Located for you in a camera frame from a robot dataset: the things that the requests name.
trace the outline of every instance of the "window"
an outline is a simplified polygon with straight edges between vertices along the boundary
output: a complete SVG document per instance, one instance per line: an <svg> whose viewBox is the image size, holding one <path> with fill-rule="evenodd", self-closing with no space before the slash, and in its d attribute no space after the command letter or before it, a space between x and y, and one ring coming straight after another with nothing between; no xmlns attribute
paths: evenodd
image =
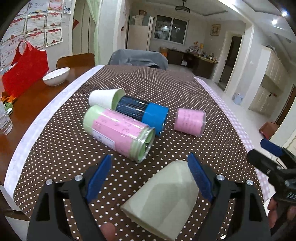
<svg viewBox="0 0 296 241"><path fill-rule="evenodd" d="M158 15L156 19L154 38L183 44L187 24L187 21Z"/></svg>

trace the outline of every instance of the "window frame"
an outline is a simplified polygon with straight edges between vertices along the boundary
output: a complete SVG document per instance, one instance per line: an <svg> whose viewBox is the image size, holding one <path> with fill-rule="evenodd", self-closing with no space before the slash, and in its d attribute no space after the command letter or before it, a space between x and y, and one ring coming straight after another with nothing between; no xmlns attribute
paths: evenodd
<svg viewBox="0 0 296 241"><path fill-rule="evenodd" d="M166 39L158 39L158 38L155 38L154 37L154 35L155 35L155 28L156 28L156 22L157 22L157 17L158 16L168 17L168 18L171 18L172 19L171 22L170 22L170 32L169 32L169 35L168 35L168 40L166 40ZM186 22L186 29L185 29L184 38L183 38L183 42L182 43L170 41L170 36L171 36L171 33L172 33L174 19L178 19L178 20L181 20L181 21ZM185 44L185 40L186 40L186 36L187 36L188 24L189 24L189 20L179 19L179 18L175 18L175 17L169 17L169 16L165 16L165 15L157 15L156 16L156 21L155 21L155 26L154 26L154 29L153 29L153 39L155 39L157 41L165 41L165 42L169 42L169 43L184 45Z"/></svg>

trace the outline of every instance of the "bag handle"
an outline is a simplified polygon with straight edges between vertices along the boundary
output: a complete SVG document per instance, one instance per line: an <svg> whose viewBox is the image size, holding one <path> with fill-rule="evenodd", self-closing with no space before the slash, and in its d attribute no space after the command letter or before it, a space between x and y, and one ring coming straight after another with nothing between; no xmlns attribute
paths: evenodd
<svg viewBox="0 0 296 241"><path fill-rule="evenodd" d="M22 54L20 53L20 44L21 44L22 42L25 43L25 45L26 45L25 50L26 50L26 48L27 48L27 46L28 46L29 51L32 51L33 46L32 46L28 41L21 40L21 41L19 42L17 48L16 48L15 57L13 58L13 61L12 61L12 63L11 63L10 66L13 66L16 62L18 62L18 60L19 60L20 57L22 56Z"/></svg>

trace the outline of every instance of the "red tote bag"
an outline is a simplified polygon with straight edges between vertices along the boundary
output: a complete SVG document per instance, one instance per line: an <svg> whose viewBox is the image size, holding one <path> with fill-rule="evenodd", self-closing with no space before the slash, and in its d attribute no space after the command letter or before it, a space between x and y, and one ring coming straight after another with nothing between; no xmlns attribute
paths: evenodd
<svg viewBox="0 0 296 241"><path fill-rule="evenodd" d="M19 50L22 42L26 45L23 54ZM35 49L28 41L21 41L17 46L11 66L14 64L2 76L5 91L13 97L19 97L49 70L46 51Z"/></svg>

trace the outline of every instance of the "gray cloth on chair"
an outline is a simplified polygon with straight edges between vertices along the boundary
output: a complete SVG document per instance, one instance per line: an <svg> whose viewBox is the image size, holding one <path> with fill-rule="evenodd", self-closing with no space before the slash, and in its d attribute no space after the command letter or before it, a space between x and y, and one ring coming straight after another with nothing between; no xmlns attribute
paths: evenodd
<svg viewBox="0 0 296 241"><path fill-rule="evenodd" d="M146 66L157 69L168 68L168 60L161 53L134 49L116 50L108 64Z"/></svg>

